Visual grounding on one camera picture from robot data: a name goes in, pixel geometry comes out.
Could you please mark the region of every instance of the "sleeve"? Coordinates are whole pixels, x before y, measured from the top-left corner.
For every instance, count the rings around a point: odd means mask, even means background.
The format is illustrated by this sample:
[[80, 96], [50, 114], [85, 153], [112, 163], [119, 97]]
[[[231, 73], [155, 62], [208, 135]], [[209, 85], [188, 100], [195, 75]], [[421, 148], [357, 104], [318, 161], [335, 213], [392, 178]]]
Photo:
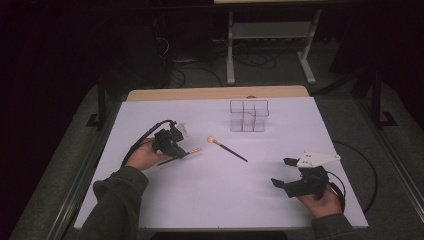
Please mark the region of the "sleeve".
[[123, 167], [93, 184], [97, 205], [83, 224], [78, 239], [137, 238], [141, 195], [148, 184], [138, 169]]
[[360, 240], [362, 236], [353, 229], [345, 215], [333, 214], [312, 220], [315, 238], [323, 240]]

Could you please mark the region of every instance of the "wooden table edge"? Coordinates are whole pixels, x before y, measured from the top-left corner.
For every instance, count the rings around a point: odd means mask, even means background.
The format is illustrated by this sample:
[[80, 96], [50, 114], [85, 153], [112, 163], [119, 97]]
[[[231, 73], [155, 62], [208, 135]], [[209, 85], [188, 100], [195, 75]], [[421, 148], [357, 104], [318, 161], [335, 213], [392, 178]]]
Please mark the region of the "wooden table edge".
[[133, 90], [127, 102], [194, 99], [309, 97], [304, 86], [259, 86]]

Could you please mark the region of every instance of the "hand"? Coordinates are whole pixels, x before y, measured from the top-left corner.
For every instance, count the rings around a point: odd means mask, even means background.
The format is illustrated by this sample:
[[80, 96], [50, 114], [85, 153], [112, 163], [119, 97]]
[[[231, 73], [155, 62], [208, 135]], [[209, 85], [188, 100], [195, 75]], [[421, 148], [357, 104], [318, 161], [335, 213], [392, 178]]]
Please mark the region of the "hand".
[[146, 138], [141, 146], [133, 152], [125, 166], [135, 167], [138, 170], [146, 170], [156, 163], [171, 158], [165, 154], [157, 154], [153, 151], [154, 138]]
[[316, 218], [342, 213], [339, 199], [336, 193], [333, 192], [333, 189], [328, 185], [320, 200], [315, 200], [311, 196], [299, 196], [297, 199], [299, 199]]

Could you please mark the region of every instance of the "white table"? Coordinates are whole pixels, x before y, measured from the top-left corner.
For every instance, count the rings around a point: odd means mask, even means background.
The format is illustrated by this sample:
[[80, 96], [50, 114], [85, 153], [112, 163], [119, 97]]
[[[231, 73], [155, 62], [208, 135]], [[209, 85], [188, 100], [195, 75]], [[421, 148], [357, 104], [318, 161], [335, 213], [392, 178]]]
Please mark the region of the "white table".
[[[109, 177], [141, 135], [157, 122], [171, 119], [185, 123], [190, 133], [179, 143], [183, 149], [203, 150], [144, 171], [150, 183], [143, 195], [140, 228], [192, 231], [309, 227], [312, 216], [307, 209], [275, 188], [270, 179], [299, 180], [298, 169], [284, 165], [283, 158], [299, 158], [304, 151], [335, 154], [334, 146], [312, 97], [261, 99], [269, 102], [265, 132], [231, 132], [230, 99], [125, 102], [92, 182]], [[249, 162], [207, 143], [209, 135]], [[337, 174], [347, 188], [345, 215], [351, 224], [366, 227], [341, 163], [324, 167]], [[75, 228], [81, 228], [95, 204], [90, 187]]]

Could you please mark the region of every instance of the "transparent box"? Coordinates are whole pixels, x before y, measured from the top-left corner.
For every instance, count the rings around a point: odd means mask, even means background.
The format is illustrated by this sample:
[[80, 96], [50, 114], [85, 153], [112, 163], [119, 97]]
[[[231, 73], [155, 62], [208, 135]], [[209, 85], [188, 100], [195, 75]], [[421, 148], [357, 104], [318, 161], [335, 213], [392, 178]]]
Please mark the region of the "transparent box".
[[232, 132], [264, 132], [269, 116], [267, 100], [231, 100]]

